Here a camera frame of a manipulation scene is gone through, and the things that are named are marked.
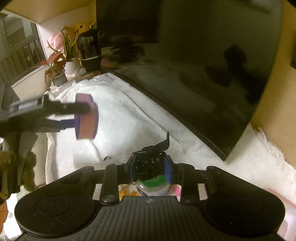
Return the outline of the black electric kettle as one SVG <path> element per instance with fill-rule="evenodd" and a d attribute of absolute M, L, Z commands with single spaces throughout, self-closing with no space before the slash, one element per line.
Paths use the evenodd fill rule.
<path fill-rule="evenodd" d="M 101 48 L 97 29 L 90 29 L 79 35 L 77 47 L 79 59 L 87 72 L 100 70 Z"/>

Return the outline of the purple pink sponge puff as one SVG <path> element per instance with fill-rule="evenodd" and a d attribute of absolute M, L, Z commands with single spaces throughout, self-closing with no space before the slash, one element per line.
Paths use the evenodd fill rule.
<path fill-rule="evenodd" d="M 96 102 L 90 94 L 76 94 L 76 103 L 87 103 L 90 106 L 90 111 L 85 114 L 75 115 L 74 127 L 77 140 L 94 139 L 97 134 L 99 111 Z"/>

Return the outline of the black television screen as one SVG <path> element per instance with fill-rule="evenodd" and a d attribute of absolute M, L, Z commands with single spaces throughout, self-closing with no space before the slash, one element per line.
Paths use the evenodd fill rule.
<path fill-rule="evenodd" d="M 278 50 L 282 1 L 97 1 L 112 73 L 222 160 L 246 129 Z"/>

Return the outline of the potted red leaf plant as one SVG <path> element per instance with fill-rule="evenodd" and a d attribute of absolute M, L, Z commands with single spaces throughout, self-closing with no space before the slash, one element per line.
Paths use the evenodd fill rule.
<path fill-rule="evenodd" d="M 72 59 L 67 59 L 61 51 L 54 49 L 49 42 L 48 47 L 53 51 L 47 60 L 39 63 L 40 66 L 48 66 L 45 70 L 44 80 L 48 87 L 51 86 L 53 81 L 65 73 L 66 63 L 72 62 Z"/>

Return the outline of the green lidded small jar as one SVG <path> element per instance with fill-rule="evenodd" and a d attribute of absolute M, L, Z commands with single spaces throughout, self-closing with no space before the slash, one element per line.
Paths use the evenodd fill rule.
<path fill-rule="evenodd" d="M 146 181 L 138 180 L 136 188 L 141 196 L 166 196 L 171 184 L 167 182 L 165 175 L 161 175 Z"/>

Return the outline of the black claw hair clip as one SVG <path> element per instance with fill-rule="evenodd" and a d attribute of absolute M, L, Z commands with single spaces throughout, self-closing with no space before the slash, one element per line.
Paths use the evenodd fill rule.
<path fill-rule="evenodd" d="M 133 181 L 146 181 L 156 176 L 163 175 L 165 151 L 170 146 L 170 133 L 166 133 L 166 139 L 156 145 L 142 148 L 133 153 L 130 174 Z"/>

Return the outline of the orange soft toy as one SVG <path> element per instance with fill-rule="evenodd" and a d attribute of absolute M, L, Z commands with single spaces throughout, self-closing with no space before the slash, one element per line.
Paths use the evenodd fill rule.
<path fill-rule="evenodd" d="M 119 201 L 122 201 L 124 196 L 140 196 L 137 190 L 134 189 L 133 185 L 120 185 L 119 188 Z"/>

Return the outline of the green leafy potted plant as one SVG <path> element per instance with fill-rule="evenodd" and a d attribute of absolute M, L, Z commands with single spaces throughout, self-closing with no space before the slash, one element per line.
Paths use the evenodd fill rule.
<path fill-rule="evenodd" d="M 71 28 L 66 26 L 63 26 L 61 29 L 63 36 L 63 52 L 64 57 L 67 60 L 65 73 L 68 76 L 75 74 L 80 68 L 77 53 L 78 32 L 79 29 L 74 32 Z"/>

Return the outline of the pink pig squishy toy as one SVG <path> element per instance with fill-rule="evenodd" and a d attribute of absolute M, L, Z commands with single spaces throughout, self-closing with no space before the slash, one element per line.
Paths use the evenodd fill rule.
<path fill-rule="evenodd" d="M 173 186 L 174 195 L 176 197 L 180 197 L 180 195 L 181 195 L 181 189 L 182 189 L 182 187 L 180 185 L 174 185 Z"/>

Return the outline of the white textured tablecloth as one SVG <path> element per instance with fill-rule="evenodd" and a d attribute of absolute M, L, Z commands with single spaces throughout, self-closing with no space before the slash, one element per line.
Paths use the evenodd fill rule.
<path fill-rule="evenodd" d="M 28 195 L 15 207 L 22 231 L 19 240 L 294 240 L 295 206 L 260 184 L 227 167 L 194 163 L 181 141 L 192 134 L 177 127 L 165 131 L 118 87 L 111 74 L 77 83 L 51 100 L 76 103 L 90 94 L 99 111 L 97 134 L 77 140 L 75 128 L 58 134 L 63 161 L 85 165 Z M 106 166 L 126 163 L 132 153 L 156 145 L 170 133 L 165 151 L 175 164 L 194 166 L 197 204 L 181 204 L 173 186 L 166 196 L 124 196 L 118 204 L 102 204 L 100 191 Z"/>

